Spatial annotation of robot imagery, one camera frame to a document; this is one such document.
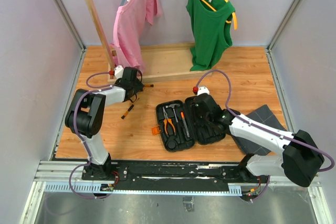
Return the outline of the black plastic tool case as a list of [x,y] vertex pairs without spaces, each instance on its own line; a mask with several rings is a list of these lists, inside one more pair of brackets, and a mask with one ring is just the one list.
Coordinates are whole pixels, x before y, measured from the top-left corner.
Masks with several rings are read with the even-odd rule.
[[[156,106],[157,126],[152,128],[152,135],[159,135],[164,148],[168,152],[187,150],[196,143],[201,145],[212,144],[221,141],[225,133],[218,132],[208,126],[196,111],[193,103],[194,97],[186,98],[185,101],[173,100]],[[176,128],[176,134],[166,136],[164,131],[164,115],[162,108],[166,109],[168,117],[172,119]],[[184,127],[180,112],[184,112],[187,127],[190,133],[190,140],[185,138]]]

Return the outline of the orange handled pliers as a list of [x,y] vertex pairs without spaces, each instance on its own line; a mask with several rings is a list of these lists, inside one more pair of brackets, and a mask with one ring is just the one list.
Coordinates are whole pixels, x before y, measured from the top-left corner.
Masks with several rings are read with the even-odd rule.
[[[168,117],[168,114],[166,112],[165,108],[162,108],[163,110],[163,115],[164,115],[164,131],[166,136],[170,136],[170,135],[175,135],[176,134],[176,128],[175,125],[173,124],[173,121],[171,118]],[[170,127],[172,129],[172,133],[170,134],[168,127]]]

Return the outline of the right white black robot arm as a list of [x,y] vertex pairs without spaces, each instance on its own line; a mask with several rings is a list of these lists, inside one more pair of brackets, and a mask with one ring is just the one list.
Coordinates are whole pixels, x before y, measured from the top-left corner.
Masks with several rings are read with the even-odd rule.
[[272,152],[273,156],[246,155],[238,177],[250,182],[256,176],[285,176],[301,187],[309,187],[324,157],[311,135],[303,130],[292,133],[256,122],[238,111],[221,109],[213,97],[202,93],[194,98],[201,119],[224,135],[240,137]]

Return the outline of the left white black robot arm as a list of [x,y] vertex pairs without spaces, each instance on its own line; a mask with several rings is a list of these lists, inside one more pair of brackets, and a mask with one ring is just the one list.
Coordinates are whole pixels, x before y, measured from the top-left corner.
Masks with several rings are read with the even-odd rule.
[[131,101],[144,88],[142,72],[137,68],[119,65],[107,74],[115,76],[114,84],[78,89],[65,117],[65,126],[79,137],[87,151],[87,166],[102,180],[112,175],[111,157],[100,134],[105,107]]

